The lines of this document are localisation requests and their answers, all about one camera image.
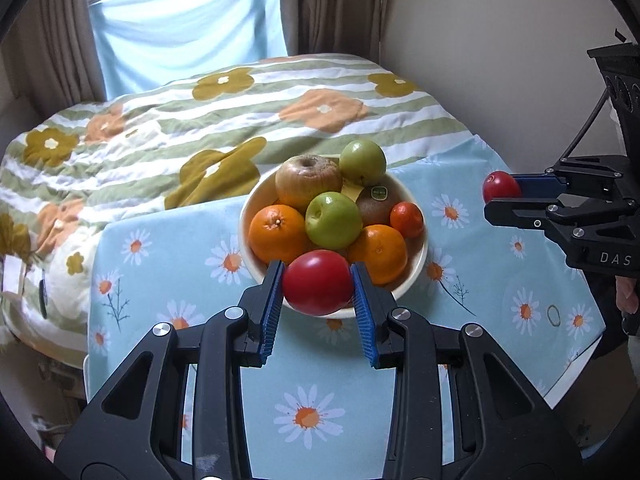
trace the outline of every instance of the fruit bowl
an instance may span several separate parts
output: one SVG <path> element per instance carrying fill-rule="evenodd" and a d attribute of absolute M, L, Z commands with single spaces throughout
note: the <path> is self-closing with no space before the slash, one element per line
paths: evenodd
<path fill-rule="evenodd" d="M 338 163 L 338 155 L 325 155 L 325 157 L 334 161 L 336 164 Z M 244 202 L 244 206 L 242 206 L 242 211 L 240 212 L 240 223 L 238 226 L 238 243 L 240 245 L 240 253 L 247 270 L 258 283 L 261 283 L 264 279 L 264 275 L 267 271 L 267 265 L 260 261 L 249 247 L 247 239 L 249 225 L 260 209 L 277 202 L 278 195 L 276 193 L 275 185 L 275 174 L 277 170 L 278 168 L 275 168 L 273 171 L 270 171 L 262 177 L 260 182 L 253 188 L 252 192 L 247 197 Z M 395 190 L 402 202 L 415 203 L 415 198 L 411 192 L 409 192 L 406 186 L 392 174 L 387 173 L 384 176 L 383 182 L 380 184 L 386 186 L 390 190 Z M 345 182 L 342 188 L 342 193 L 350 197 L 352 200 L 355 200 L 361 190 L 361 187 Z M 408 261 L 402 274 L 391 283 L 387 283 L 384 286 L 384 288 L 391 291 L 396 301 L 414 284 L 424 267 L 424 263 L 427 258 L 428 240 L 428 229 L 426 223 L 424 227 L 425 229 L 420 236 L 406 240 Z M 287 301 L 284 301 L 283 304 L 290 308 Z M 327 319 L 347 319 L 355 317 L 355 312 L 352 306 L 347 306 L 333 314 L 321 317 Z"/>

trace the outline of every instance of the orange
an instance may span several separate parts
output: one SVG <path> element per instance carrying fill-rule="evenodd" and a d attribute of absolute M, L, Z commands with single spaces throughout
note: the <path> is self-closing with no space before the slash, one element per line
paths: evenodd
<path fill-rule="evenodd" d="M 260 209 L 251 220 L 249 247 L 261 261 L 282 260 L 289 265 L 310 248 L 305 219 L 292 207 L 276 204 Z"/>
<path fill-rule="evenodd" d="M 349 263 L 364 262 L 374 285 L 386 285 L 406 267 L 406 244 L 402 235 L 388 225 L 370 225 L 347 249 Z"/>
<path fill-rule="evenodd" d="M 405 238 L 415 238 L 424 231 L 424 218 L 417 205 L 411 202 L 399 202 L 391 210 L 389 223 L 400 231 Z"/>

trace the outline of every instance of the brown curtain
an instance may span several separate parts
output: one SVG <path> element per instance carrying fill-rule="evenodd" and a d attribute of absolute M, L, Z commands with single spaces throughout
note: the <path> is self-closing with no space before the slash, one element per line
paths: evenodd
<path fill-rule="evenodd" d="M 318 52 L 380 58 L 386 0 L 280 0 L 289 55 Z"/>
<path fill-rule="evenodd" d="M 28 98 L 43 119 L 105 100 L 87 0 L 29 0 L 2 56 L 14 93 Z"/>

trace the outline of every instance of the hand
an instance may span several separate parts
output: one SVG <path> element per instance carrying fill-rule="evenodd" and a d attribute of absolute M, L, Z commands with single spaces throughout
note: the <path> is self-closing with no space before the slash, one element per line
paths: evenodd
<path fill-rule="evenodd" d="M 636 280 L 616 276 L 616 305 L 622 312 L 635 314 L 638 310 L 638 296 L 635 288 Z"/>

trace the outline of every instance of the green apple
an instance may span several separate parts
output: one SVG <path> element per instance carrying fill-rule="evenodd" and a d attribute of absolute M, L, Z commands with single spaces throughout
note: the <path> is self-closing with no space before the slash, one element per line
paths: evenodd
<path fill-rule="evenodd" d="M 353 140 L 340 154 L 342 176 L 362 187 L 375 186 L 386 173 L 386 157 L 373 140 Z"/>
<path fill-rule="evenodd" d="M 350 246 L 362 231 L 358 206 L 348 196 L 329 191 L 306 208 L 305 229 L 316 245 L 332 251 Z"/>

